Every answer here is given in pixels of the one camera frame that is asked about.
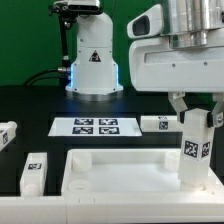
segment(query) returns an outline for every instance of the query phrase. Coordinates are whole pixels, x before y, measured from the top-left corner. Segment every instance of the white plastic part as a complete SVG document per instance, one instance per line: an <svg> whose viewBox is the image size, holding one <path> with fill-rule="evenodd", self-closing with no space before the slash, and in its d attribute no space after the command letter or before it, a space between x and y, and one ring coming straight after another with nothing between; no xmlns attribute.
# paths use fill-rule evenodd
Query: white plastic part
<svg viewBox="0 0 224 224"><path fill-rule="evenodd" d="M78 17L77 58L72 64L67 91L106 95L123 90L118 83L118 65L112 58L113 23L103 13Z"/></svg>
<svg viewBox="0 0 224 224"><path fill-rule="evenodd" d="M177 116L142 116L142 132L182 132L183 125Z"/></svg>
<svg viewBox="0 0 224 224"><path fill-rule="evenodd" d="M44 193L46 175L47 153L29 153L20 180L21 196L42 196Z"/></svg>
<svg viewBox="0 0 224 224"><path fill-rule="evenodd" d="M209 31L208 44L198 48L173 50L169 37L135 41L131 81L138 91L224 92L223 54L224 29Z"/></svg>
<svg viewBox="0 0 224 224"><path fill-rule="evenodd" d="M1 197L3 224L68 224L63 197Z"/></svg>
<svg viewBox="0 0 224 224"><path fill-rule="evenodd" d="M136 36L133 33L133 24L135 23L136 20L140 19L143 16L147 16L150 21L150 31L147 35ZM127 27L128 36L133 39L156 36L163 31L163 26L164 26L164 24L163 24L162 6L158 4L158 5L153 6L147 12L138 16L137 18L135 18L133 21L131 21L128 24L128 27Z"/></svg>
<svg viewBox="0 0 224 224"><path fill-rule="evenodd" d="M0 123L0 151L16 136L17 124L13 121Z"/></svg>
<svg viewBox="0 0 224 224"><path fill-rule="evenodd" d="M92 155L92 169L77 173L73 154ZM62 195L67 222L223 222L224 187L210 170L203 191L180 189L164 160L180 149L74 149L67 155Z"/></svg>
<svg viewBox="0 0 224 224"><path fill-rule="evenodd" d="M178 172L180 164L180 152L171 151L165 153L164 167L168 171Z"/></svg>
<svg viewBox="0 0 224 224"><path fill-rule="evenodd" d="M72 167L75 172L88 172L92 168L92 155L88 152L76 152L72 155Z"/></svg>
<svg viewBox="0 0 224 224"><path fill-rule="evenodd" d="M91 190L91 184L86 180L73 180L68 184L70 192L87 192Z"/></svg>
<svg viewBox="0 0 224 224"><path fill-rule="evenodd" d="M185 112L179 179L183 186L203 189L208 179L214 128L207 126L208 111Z"/></svg>

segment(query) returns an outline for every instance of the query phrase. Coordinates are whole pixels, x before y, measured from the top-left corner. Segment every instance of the black tabletop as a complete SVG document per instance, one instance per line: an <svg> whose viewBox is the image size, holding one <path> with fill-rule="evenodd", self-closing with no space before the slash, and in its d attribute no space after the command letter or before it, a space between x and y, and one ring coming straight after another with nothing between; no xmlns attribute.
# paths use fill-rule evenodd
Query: black tabletop
<svg viewBox="0 0 224 224"><path fill-rule="evenodd" d="M0 196L19 196L19 181L28 153L47 152L45 195L60 195L67 152L77 148L180 147L181 133L143 133L141 137L48 137L55 117L125 117L140 121L142 115L175 115L167 93L138 93L104 102L85 102L65 96L59 87L0 87L0 122L15 121L16 138L0 152ZM209 108L195 94L185 99L190 109ZM224 177L224 128L216 130L211 167Z"/></svg>

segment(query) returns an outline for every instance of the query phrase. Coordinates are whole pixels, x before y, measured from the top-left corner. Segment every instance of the blue led light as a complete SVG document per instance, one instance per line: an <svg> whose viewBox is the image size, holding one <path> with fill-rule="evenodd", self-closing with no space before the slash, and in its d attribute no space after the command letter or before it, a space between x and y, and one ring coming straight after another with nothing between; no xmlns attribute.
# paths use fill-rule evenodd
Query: blue led light
<svg viewBox="0 0 224 224"><path fill-rule="evenodd" d="M120 83L119 83L119 67L118 65L116 65L116 73L117 73L117 88L121 87Z"/></svg>
<svg viewBox="0 0 224 224"><path fill-rule="evenodd" d="M75 66L72 64L71 65L71 74L69 76L69 79L70 79L70 83L68 84L69 88L73 88L74 75L75 75Z"/></svg>

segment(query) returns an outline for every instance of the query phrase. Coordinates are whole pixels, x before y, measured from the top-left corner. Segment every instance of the green background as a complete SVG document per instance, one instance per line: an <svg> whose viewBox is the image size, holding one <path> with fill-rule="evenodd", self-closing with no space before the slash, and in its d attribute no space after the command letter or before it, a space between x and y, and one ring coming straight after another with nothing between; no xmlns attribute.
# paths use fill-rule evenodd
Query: green background
<svg viewBox="0 0 224 224"><path fill-rule="evenodd" d="M0 19L0 85L21 85L30 76L61 66L61 43L57 15L48 16L54 0L4 1ZM120 67L120 83L130 86L127 24L149 9L155 1L117 0L114 23L114 60ZM102 0L111 15L114 0ZM70 57L76 57L76 27L67 32ZM57 84L41 81L38 84Z"/></svg>

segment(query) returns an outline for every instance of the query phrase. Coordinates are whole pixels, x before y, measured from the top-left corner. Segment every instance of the black cable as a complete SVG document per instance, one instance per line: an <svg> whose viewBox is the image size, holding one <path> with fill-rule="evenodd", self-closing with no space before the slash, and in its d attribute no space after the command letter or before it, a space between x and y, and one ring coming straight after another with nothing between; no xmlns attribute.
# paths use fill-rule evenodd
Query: black cable
<svg viewBox="0 0 224 224"><path fill-rule="evenodd" d="M111 19L113 19L113 17L114 17L114 13L116 11L116 7L117 7L117 0L114 0L114 7L113 7L113 10L112 10L112 13L111 13Z"/></svg>
<svg viewBox="0 0 224 224"><path fill-rule="evenodd" d="M63 76L52 76L52 77L42 77L42 78L37 78L35 80L33 80L29 86L33 85L35 82L41 81L41 80L46 80L46 79L60 79L60 78L64 78Z"/></svg>
<svg viewBox="0 0 224 224"><path fill-rule="evenodd" d="M28 86L30 82L32 82L34 79L42 76L42 75L45 75L45 74L48 74L48 73L55 73L55 72L58 72L58 69L49 69L49 70L45 70L45 71L42 71L42 72L39 72L37 73L36 75L33 75L31 76L29 79L27 79L23 85L24 86Z"/></svg>
<svg viewBox="0 0 224 224"><path fill-rule="evenodd" d="M68 56L68 44L67 44L65 25L61 15L58 16L58 21L60 26L62 54L63 54L63 57L65 57L65 56Z"/></svg>

